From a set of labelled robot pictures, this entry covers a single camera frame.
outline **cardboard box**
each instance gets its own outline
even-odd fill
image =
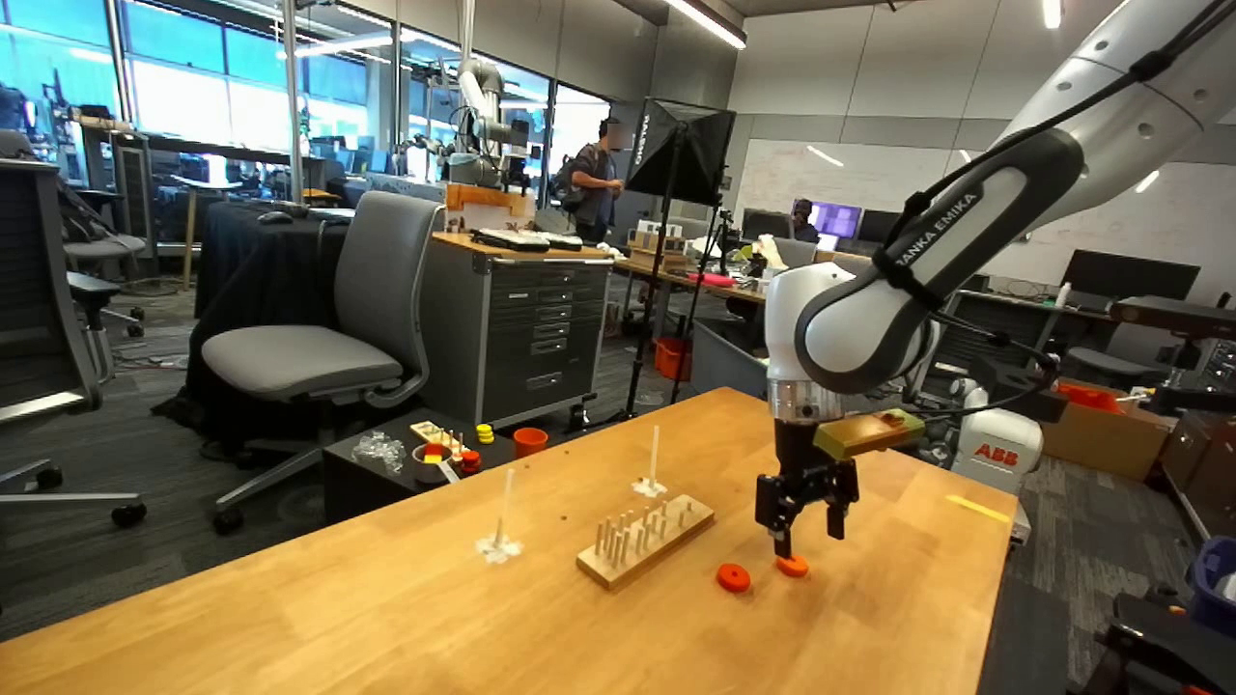
[[[1068,401],[1058,420],[1044,420],[1044,455],[1121,481],[1148,481],[1174,420],[1135,406],[1091,408]]]
[[[654,273],[658,236],[634,236],[625,245],[625,254],[631,254],[634,266],[643,266]],[[682,241],[665,241],[660,273],[688,278],[692,269],[696,269],[696,260],[692,260],[688,245]]]

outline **plastic container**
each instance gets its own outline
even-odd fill
[[[516,455],[534,455],[534,451],[549,448],[549,433],[544,428],[513,428],[511,442],[513,442]]]
[[[692,345],[688,345],[688,342],[677,342],[677,335],[660,335],[660,342],[658,342],[654,366],[658,366],[658,375],[665,375],[665,378],[688,383],[688,378],[692,378]]]
[[[1236,538],[1206,541],[1188,568],[1188,612],[1197,621],[1236,636],[1236,604],[1219,593],[1228,576],[1236,576]]]

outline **chair wheel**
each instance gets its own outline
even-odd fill
[[[141,519],[145,519],[145,505],[114,505],[112,510],[114,528],[137,524]]]
[[[52,488],[60,488],[67,482],[67,477],[58,470],[58,466],[42,466],[38,477],[36,477],[36,491],[52,491]]]
[[[211,524],[219,538],[230,538],[230,532],[239,532],[243,514],[211,510],[211,514],[208,514],[208,524]]]

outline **small wooden base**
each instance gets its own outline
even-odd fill
[[[703,528],[709,519],[713,514],[692,493],[660,500],[638,514],[601,523],[593,528],[593,545],[588,545],[575,564],[592,578],[618,587],[623,578],[665,556],[672,545]]]

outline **red object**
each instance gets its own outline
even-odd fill
[[[780,576],[791,576],[791,578],[806,576],[806,564],[800,556],[777,556],[777,568]]]
[[[713,286],[713,290],[728,290],[728,286],[737,286],[728,273],[703,273],[699,278],[699,286]]]
[[[513,442],[516,455],[534,455],[534,451],[542,451],[549,443],[549,433],[544,428],[513,428],[511,442]]]
[[[717,582],[723,582],[723,593],[740,596],[740,593],[748,593],[748,573],[740,564],[723,564]]]
[[[665,378],[688,383],[688,378],[692,378],[692,345],[688,345],[688,342],[677,342],[677,335],[658,342],[658,360],[654,360],[654,366],[658,366],[658,375],[665,375]]]
[[[1066,383],[1066,378],[1058,378],[1058,383],[1055,383],[1055,394],[1058,394],[1058,399],[1066,399],[1066,401],[1075,401],[1075,406],[1085,406],[1085,408],[1109,408],[1109,412],[1121,412],[1117,394],[1111,394],[1111,392],[1106,392],[1106,387],[1089,387],[1089,383]]]
[[[476,477],[477,470],[477,451],[466,448],[464,460],[459,460],[464,477]]]

